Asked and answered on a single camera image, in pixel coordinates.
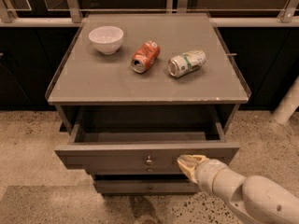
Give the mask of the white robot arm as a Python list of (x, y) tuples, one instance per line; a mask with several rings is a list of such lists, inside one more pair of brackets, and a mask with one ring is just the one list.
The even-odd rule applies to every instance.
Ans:
[(229, 136), (241, 143), (227, 165), (207, 155), (181, 155), (178, 166), (205, 194), (244, 224), (299, 224), (298, 107), (294, 81), (273, 112), (239, 112)]

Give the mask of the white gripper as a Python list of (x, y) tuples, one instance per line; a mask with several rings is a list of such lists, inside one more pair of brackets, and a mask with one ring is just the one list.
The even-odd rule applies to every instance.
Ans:
[(227, 168), (221, 161), (209, 160), (205, 155), (180, 155), (178, 167), (199, 189), (207, 194), (213, 193), (213, 183), (217, 174)]

